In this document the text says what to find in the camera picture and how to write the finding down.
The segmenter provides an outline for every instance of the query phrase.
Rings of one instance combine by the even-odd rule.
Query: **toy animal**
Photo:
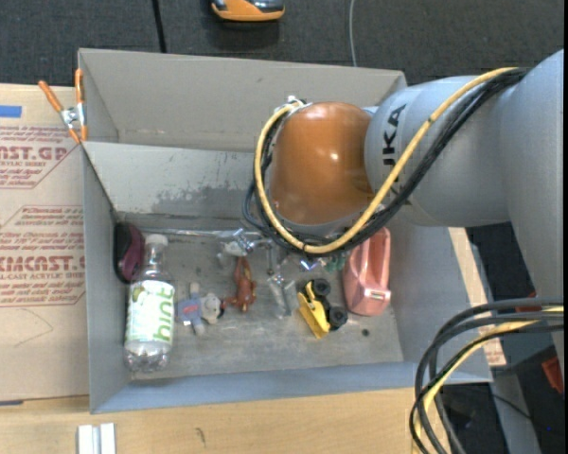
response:
[[[242,313],[248,311],[248,307],[257,298],[255,288],[257,283],[253,281],[248,259],[238,257],[238,263],[234,269],[234,281],[236,282],[236,295],[225,298],[227,305],[237,306]]]

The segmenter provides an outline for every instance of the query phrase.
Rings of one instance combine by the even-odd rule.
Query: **pink bottle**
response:
[[[343,269],[347,309],[362,316],[384,312],[391,298],[389,290],[390,234],[385,227],[356,246]]]

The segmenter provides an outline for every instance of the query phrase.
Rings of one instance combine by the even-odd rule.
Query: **red object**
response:
[[[542,369],[549,380],[549,385],[556,389],[559,394],[564,393],[564,379],[561,376],[561,367],[558,357],[552,357],[541,364]]]
[[[236,281],[236,296],[225,298],[226,305],[237,306],[241,312],[245,313],[248,306],[255,302],[255,287],[257,283],[253,281],[250,272],[250,265],[246,257],[238,257],[238,264],[234,270],[234,280]]]
[[[530,294],[528,294],[528,298],[536,298],[537,297],[537,293],[536,291],[532,291]],[[515,308],[517,313],[530,313],[532,311],[541,311],[542,308],[540,306],[524,306],[524,307],[516,307]]]
[[[385,227],[352,250],[343,269],[349,311],[362,316],[384,312],[391,299],[389,256],[390,234]]]

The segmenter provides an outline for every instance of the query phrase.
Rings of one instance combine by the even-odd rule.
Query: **black cable bundle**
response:
[[[515,308],[517,307],[538,307],[541,308],[537,311],[532,312],[522,312],[517,313]],[[491,316],[486,318],[478,318],[475,316],[495,312],[497,316]],[[495,331],[494,333],[486,333],[478,337],[476,340],[469,342],[461,350],[459,350],[455,355],[453,355],[446,364],[437,369],[437,354],[439,349],[449,340],[457,337],[461,333],[467,332],[471,329],[475,329],[482,326],[489,325],[506,325],[515,322],[531,322],[522,327],[515,327],[503,331]],[[545,331],[558,331],[563,329],[563,302],[562,301],[547,301],[535,298],[528,299],[512,299],[497,301],[494,303],[484,304],[467,309],[458,315],[451,318],[446,324],[444,324],[439,331],[436,333],[432,344],[425,350],[423,357],[419,365],[417,366],[417,373],[415,376],[415,404],[413,405],[410,416],[409,416],[409,426],[413,440],[416,446],[423,453],[429,453],[427,446],[420,440],[415,416],[418,415],[418,421],[425,431],[426,437],[429,439],[431,445],[435,448],[438,454],[447,454],[444,446],[439,442],[435,432],[431,426],[431,423],[427,417],[427,411],[424,406],[424,399],[426,395],[438,384],[441,379],[453,370],[458,362],[467,353],[470,353],[478,345],[492,340],[494,338],[501,338],[506,335],[517,335],[522,333],[541,333]],[[425,377],[425,372],[429,368],[430,381],[427,385],[423,385],[423,379]],[[458,438],[454,433],[453,425],[448,418],[446,410],[444,408],[441,393],[437,392],[434,397],[434,402],[437,407],[438,414],[442,421],[443,427],[448,433],[448,437],[451,444],[454,447],[454,451],[457,454],[464,454],[465,450],[460,444]]]

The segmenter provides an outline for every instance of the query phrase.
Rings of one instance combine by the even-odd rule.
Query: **small figurine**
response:
[[[257,298],[255,288],[257,283],[253,281],[250,272],[250,265],[245,256],[238,257],[238,263],[234,270],[234,280],[236,282],[236,295],[225,298],[227,305],[237,306],[242,313],[248,311],[248,307],[255,302]]]
[[[200,296],[200,285],[191,283],[189,286],[189,299],[177,302],[175,307],[175,319],[178,323],[193,326],[196,335],[203,335],[205,326],[215,324],[224,312],[224,305],[214,293],[209,292]]]
[[[202,319],[208,324],[215,324],[224,312],[223,301],[214,292],[200,298],[200,307]]]

